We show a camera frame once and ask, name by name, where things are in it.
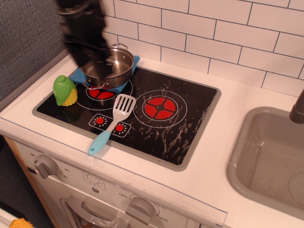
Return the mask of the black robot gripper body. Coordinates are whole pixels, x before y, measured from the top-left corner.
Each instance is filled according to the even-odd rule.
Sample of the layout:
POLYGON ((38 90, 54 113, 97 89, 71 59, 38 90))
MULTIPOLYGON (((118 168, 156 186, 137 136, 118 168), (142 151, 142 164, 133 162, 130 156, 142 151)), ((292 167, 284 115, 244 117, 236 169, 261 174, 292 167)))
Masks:
POLYGON ((103 61, 110 50, 102 31, 106 27, 100 0, 57 0, 64 44, 76 62, 103 61))

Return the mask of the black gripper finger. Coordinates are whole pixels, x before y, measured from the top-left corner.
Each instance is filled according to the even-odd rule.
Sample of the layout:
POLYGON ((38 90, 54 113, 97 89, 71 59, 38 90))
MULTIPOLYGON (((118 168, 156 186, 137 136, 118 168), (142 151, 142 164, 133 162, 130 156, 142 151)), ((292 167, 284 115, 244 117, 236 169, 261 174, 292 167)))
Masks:
POLYGON ((108 47, 102 48, 89 48, 80 47, 81 64, 79 65, 82 70, 88 68, 89 63, 93 65, 97 73, 101 76, 108 76, 111 74, 112 65, 107 62, 107 59, 111 56, 110 49, 108 47))

